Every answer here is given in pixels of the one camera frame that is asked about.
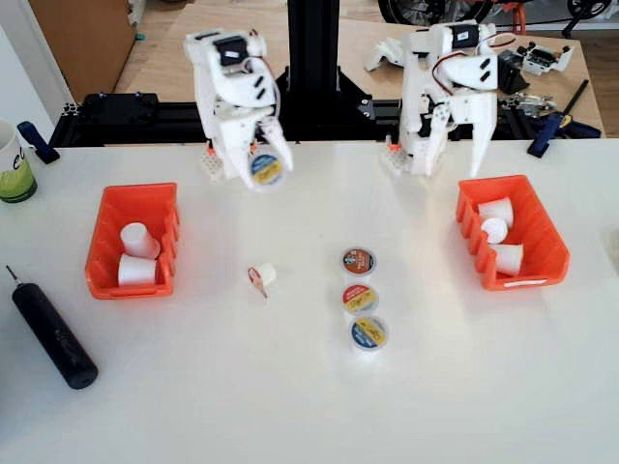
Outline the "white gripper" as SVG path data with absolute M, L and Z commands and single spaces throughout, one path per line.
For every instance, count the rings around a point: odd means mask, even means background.
M 480 91 L 498 89 L 498 57 L 496 55 L 455 56 L 442 63 L 442 73 L 450 83 Z M 430 121 L 425 173 L 432 174 L 445 149 L 451 107 L 437 105 Z M 452 97 L 452 118 L 458 125 L 472 126 L 472 158 L 470 177 L 476 177 L 486 156 L 497 124 L 497 98 L 493 92 Z
M 248 58 L 237 67 L 217 66 L 212 74 L 216 93 L 228 103 L 245 108 L 263 108 L 276 103 L 275 80 L 262 58 Z M 255 125 L 255 113 L 224 113 L 220 116 L 220 158 L 224 175 L 227 179 L 240 177 L 248 189 L 254 188 L 249 152 Z M 293 169 L 292 152 L 280 122 L 264 120 L 263 136 L 280 155 L 285 167 Z

